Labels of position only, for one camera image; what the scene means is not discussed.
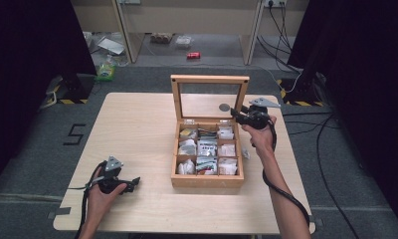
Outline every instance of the table top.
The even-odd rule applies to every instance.
[[[194,95],[192,100],[220,101],[219,95]],[[273,96],[245,96],[249,100]],[[308,212],[309,206],[295,155],[280,109],[269,109],[278,118],[276,157],[295,198]],[[268,186],[262,180],[262,165],[251,147],[248,133],[240,129],[242,147],[251,155],[243,159],[245,181],[241,188],[175,188],[171,163],[176,115],[172,94],[108,94],[81,155],[69,187],[84,186],[96,166],[110,155],[124,163],[121,180],[140,176],[132,193],[114,202],[99,231],[145,233],[279,234]],[[57,230],[78,230],[82,190],[68,189],[57,215]]]

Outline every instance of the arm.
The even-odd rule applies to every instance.
[[[256,153],[261,159],[267,179],[283,191],[292,194],[278,166],[272,149],[273,136],[268,127],[257,130],[248,125],[242,125],[242,129],[251,135],[251,143],[256,147]],[[307,223],[301,211],[288,199],[270,189],[274,211],[280,233],[283,238],[310,238]]]
[[[110,194],[102,193],[97,184],[91,188],[90,196],[88,197],[87,219],[82,226],[80,239],[94,238],[103,217],[109,212],[112,203],[125,188],[126,184],[122,183]]]

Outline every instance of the glass lid window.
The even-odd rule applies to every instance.
[[[220,105],[227,104],[234,108],[240,90],[240,85],[235,84],[180,83],[178,87],[185,119],[231,118],[230,111],[222,112]]]

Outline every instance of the box lid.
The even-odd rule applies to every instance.
[[[231,119],[230,111],[221,111],[220,105],[239,112],[249,80],[247,76],[171,75],[177,119]],[[212,101],[208,95],[214,95]]]

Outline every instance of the power outlet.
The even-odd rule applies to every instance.
[[[283,7],[283,3],[284,6],[287,4],[287,0],[265,0],[264,6],[266,8],[270,7],[270,1],[273,1],[273,8],[281,8]]]

